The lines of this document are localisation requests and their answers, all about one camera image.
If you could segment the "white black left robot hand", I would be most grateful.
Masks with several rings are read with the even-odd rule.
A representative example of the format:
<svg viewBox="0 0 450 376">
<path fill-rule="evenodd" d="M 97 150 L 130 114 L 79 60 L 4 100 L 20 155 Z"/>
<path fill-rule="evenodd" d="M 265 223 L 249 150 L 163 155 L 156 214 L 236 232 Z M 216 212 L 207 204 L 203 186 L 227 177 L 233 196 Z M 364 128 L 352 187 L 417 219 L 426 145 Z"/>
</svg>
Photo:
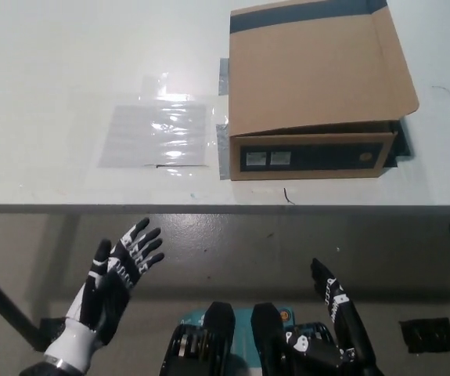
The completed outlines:
<svg viewBox="0 0 450 376">
<path fill-rule="evenodd" d="M 64 329 L 45 350 L 45 362 L 68 375 L 85 375 L 107 346 L 141 277 L 164 258 L 161 228 L 144 218 L 116 243 L 100 241 L 90 269 L 67 311 Z"/>
</svg>

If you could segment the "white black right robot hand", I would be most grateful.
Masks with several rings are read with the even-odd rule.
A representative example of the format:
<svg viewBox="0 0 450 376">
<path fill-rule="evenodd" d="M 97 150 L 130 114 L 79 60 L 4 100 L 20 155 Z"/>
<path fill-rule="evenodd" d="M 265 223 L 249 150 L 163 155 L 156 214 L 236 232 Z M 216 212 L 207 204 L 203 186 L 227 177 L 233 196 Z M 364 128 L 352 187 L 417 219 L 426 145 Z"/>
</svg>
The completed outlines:
<svg viewBox="0 0 450 376">
<path fill-rule="evenodd" d="M 318 259 L 311 262 L 315 290 L 323 299 L 336 337 L 316 324 L 285 333 L 286 356 L 295 375 L 373 375 L 376 357 L 363 322 L 338 279 Z"/>
</svg>

